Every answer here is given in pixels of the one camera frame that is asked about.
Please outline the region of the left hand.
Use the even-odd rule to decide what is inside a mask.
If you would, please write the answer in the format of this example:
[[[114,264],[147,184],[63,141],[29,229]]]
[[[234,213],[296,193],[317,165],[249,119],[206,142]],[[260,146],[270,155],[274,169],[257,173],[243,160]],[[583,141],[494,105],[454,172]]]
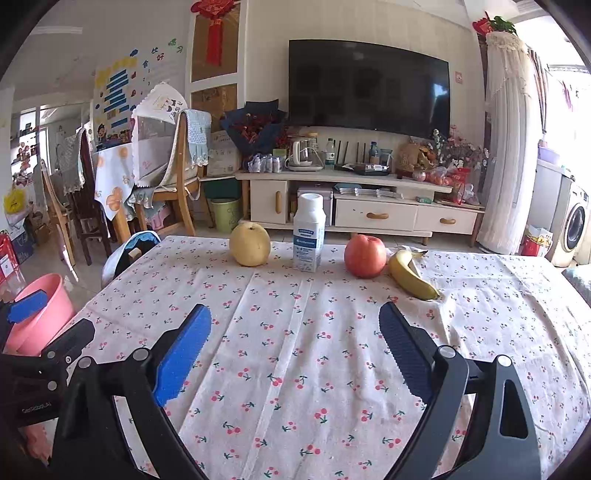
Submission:
[[[52,445],[47,438],[46,428],[42,424],[35,424],[23,427],[21,433],[24,435],[29,454],[47,465],[51,457]]]

